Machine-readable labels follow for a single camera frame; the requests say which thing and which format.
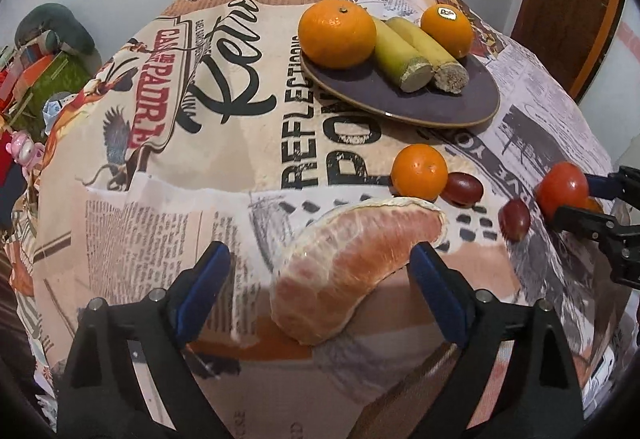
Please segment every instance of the plate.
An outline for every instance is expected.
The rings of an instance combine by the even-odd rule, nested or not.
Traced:
[[[433,85],[407,94],[387,81],[370,58],[347,70],[316,66],[302,54],[302,68],[319,86],[367,112],[431,128],[463,128],[484,123],[498,112],[500,92],[489,71],[474,56],[461,64],[469,83],[459,95]]]

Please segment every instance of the mandarin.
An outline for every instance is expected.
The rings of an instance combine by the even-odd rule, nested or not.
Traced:
[[[420,29],[458,60],[471,52],[474,29],[460,9],[446,4],[432,5],[422,13]]]
[[[376,25],[357,4],[321,0],[300,18],[298,39],[313,63],[328,69],[348,69],[371,56],[376,47]]]
[[[401,196],[435,200],[449,178],[447,162],[427,144],[412,144],[396,156],[391,181]]]
[[[584,209],[589,210],[590,212],[604,213],[600,203],[593,197],[587,197],[587,200],[584,203]]]

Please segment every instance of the eagle illustration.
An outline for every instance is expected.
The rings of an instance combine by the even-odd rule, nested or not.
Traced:
[[[104,145],[107,150],[107,164],[98,168],[94,178],[82,184],[91,186],[97,181],[100,172],[107,168],[111,172],[111,179],[107,183],[107,189],[110,191],[122,191],[127,186],[127,163],[125,161],[125,153],[127,151],[127,143],[129,142],[129,134],[131,132],[131,123],[125,121],[122,107],[111,107],[105,114],[105,120],[102,124],[104,135]]]

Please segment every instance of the tomato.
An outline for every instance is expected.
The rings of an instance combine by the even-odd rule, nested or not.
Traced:
[[[536,201],[548,221],[558,206],[586,208],[588,198],[587,177],[575,164],[568,162],[555,164],[536,188]]]

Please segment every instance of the sugarcane piece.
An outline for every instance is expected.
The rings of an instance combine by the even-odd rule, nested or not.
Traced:
[[[433,84],[445,92],[459,94],[469,82],[469,73],[451,54],[417,25],[400,17],[390,18],[386,25],[411,44],[433,68]]]
[[[376,24],[376,49],[374,54],[384,75],[403,92],[415,92],[433,78],[431,64],[400,35],[383,21],[374,18]]]

